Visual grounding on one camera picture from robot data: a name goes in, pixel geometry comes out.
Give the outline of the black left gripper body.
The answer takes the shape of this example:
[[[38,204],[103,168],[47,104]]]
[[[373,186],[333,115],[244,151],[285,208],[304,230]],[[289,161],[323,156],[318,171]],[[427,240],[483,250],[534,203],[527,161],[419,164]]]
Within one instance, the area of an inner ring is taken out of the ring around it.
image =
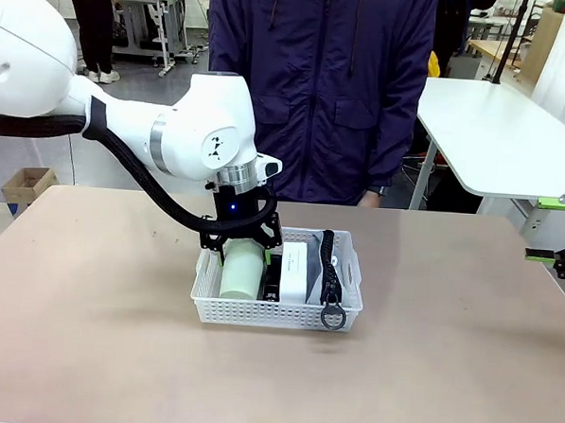
[[[264,241],[261,224],[274,218],[276,212],[276,196],[271,188],[260,185],[253,190],[236,194],[232,186],[222,186],[220,191],[213,194],[216,206],[216,221],[250,220],[257,214],[267,210],[267,215],[258,224],[236,230],[231,235],[223,234],[227,239],[250,238]]]

